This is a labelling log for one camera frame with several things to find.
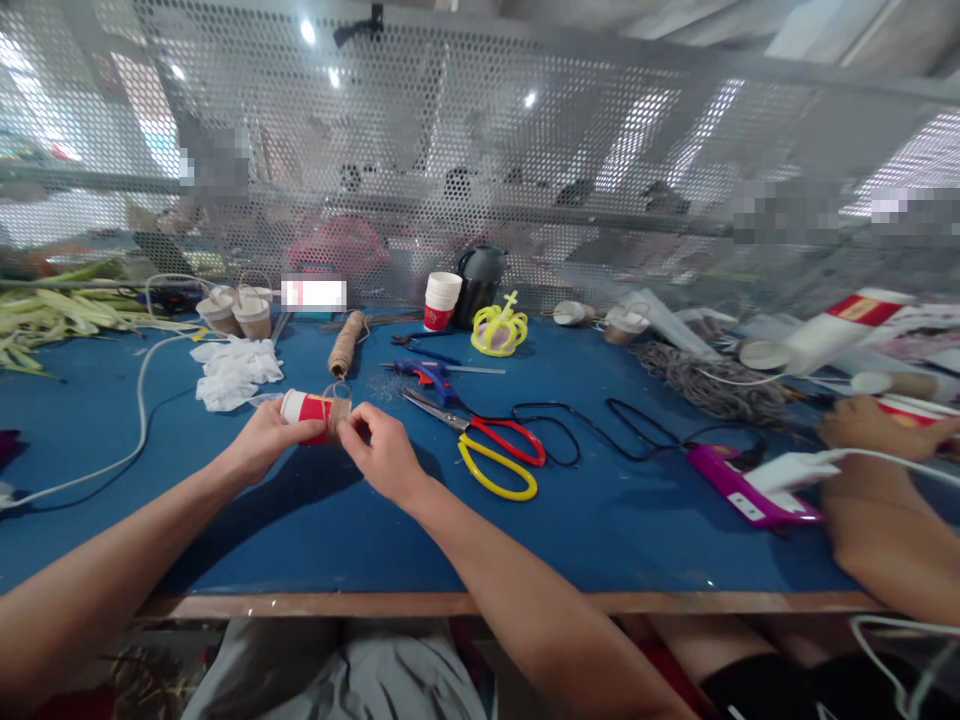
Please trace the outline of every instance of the scissors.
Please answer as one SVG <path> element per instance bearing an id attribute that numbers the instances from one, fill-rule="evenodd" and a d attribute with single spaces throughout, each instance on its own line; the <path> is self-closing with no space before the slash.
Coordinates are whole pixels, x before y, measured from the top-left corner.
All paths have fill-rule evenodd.
<path id="1" fill-rule="evenodd" d="M 467 430 L 470 428 L 476 428 L 518 460 L 522 460 L 528 465 L 533 465 L 534 467 L 543 467 L 547 463 L 547 454 L 544 452 L 543 444 L 533 433 L 531 433 L 522 425 L 510 420 L 484 420 L 483 418 L 475 415 L 467 420 L 459 415 L 449 412 L 448 410 L 444 410 L 442 407 L 431 402 L 428 398 L 424 397 L 416 390 L 404 389 L 401 394 L 418 408 L 430 413 L 437 418 L 437 420 L 440 420 L 447 427 L 460 434 L 460 440 L 457 442 L 457 448 L 460 450 L 460 455 L 463 457 L 463 461 L 470 469 L 471 474 L 487 490 L 492 492 L 494 495 L 499 495 L 505 500 L 513 500 L 514 502 L 524 502 L 526 500 L 531 500 L 536 496 L 537 481 L 526 468 L 467 437 Z M 488 424 L 508 427 L 511 430 L 515 430 L 520 433 L 524 438 L 526 438 L 527 442 L 533 446 L 533 449 L 536 451 L 536 456 L 521 452 L 507 442 L 504 438 L 500 437 L 500 435 L 487 427 Z M 484 455 L 494 462 L 498 462 L 505 468 L 515 472 L 523 479 L 525 483 L 527 483 L 527 489 L 520 492 L 515 492 L 513 490 L 505 490 L 504 488 L 492 482 L 486 475 L 480 472 L 480 468 L 477 467 L 477 464 L 470 456 L 470 450 L 476 450 L 481 455 Z"/>

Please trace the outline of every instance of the black shorts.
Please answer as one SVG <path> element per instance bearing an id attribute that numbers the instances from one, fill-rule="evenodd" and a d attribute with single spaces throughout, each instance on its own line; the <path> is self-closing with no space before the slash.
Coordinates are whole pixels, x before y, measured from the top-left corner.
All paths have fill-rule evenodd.
<path id="1" fill-rule="evenodd" d="M 910 692 L 919 677 L 909 663 L 880 659 Z M 902 720 L 894 689 L 866 655 L 829 660 L 803 670 L 782 655 L 741 660 L 708 677 L 704 694 L 731 720 Z M 923 720 L 960 717 L 960 704 L 933 688 L 923 702 Z"/>

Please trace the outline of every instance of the yellow scissors handle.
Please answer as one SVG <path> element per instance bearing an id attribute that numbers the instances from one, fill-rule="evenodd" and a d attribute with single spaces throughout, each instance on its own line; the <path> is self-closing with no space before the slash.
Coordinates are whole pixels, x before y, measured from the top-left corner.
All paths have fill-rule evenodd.
<path id="1" fill-rule="evenodd" d="M 457 447 L 460 449 L 460 455 L 463 457 L 463 461 L 467 464 L 467 467 L 470 468 L 470 472 L 473 474 L 473 476 L 481 485 L 483 485 L 494 495 L 499 495 L 505 500 L 513 500 L 514 502 L 524 502 L 526 500 L 531 500 L 536 496 L 537 481 L 525 467 L 517 465 L 515 462 L 513 462 L 513 460 L 505 458 L 503 455 L 495 453 L 490 448 L 484 447 L 477 441 L 468 438 L 466 433 L 463 433 L 460 436 L 460 442 L 457 443 Z M 525 483 L 527 483 L 527 489 L 522 492 L 514 492 L 512 490 L 504 490 L 499 485 L 492 483 L 486 475 L 480 472 L 480 468 L 477 467 L 477 464 L 473 461 L 473 458 L 470 457 L 471 449 L 476 450 L 481 455 L 500 463 L 505 468 L 513 470 L 517 475 L 523 478 Z"/>

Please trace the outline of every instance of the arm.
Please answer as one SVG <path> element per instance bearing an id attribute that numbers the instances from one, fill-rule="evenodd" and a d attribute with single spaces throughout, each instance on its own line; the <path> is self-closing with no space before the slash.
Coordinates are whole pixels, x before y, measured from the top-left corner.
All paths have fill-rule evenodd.
<path id="1" fill-rule="evenodd" d="M 837 403 L 818 432 L 833 448 L 865 448 L 922 461 L 960 430 L 960 419 L 905 428 L 876 401 Z M 960 625 L 960 539 L 917 492 L 902 465 L 866 456 L 839 463 L 823 485 L 837 563 L 872 595 L 921 622 Z"/>
<path id="2" fill-rule="evenodd" d="M 370 445 L 355 428 L 370 431 Z M 370 484 L 436 541 L 526 678 L 575 715 L 692 718 L 617 627 L 544 562 L 420 468 L 403 425 L 364 403 L 338 428 Z"/>
<path id="3" fill-rule="evenodd" d="M 227 503 L 323 431 L 281 423 L 279 401 L 264 403 L 210 465 L 0 597 L 0 714 L 29 716 L 123 630 Z"/>

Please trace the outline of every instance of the ceiling light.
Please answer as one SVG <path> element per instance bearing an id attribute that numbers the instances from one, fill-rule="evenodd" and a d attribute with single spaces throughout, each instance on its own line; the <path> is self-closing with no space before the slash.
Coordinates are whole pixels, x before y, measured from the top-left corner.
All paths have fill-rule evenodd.
<path id="1" fill-rule="evenodd" d="M 309 20 L 304 20 L 300 23 L 300 34 L 303 35 L 304 41 L 307 45 L 315 45 L 317 42 L 317 34 L 313 31 L 313 23 Z"/>

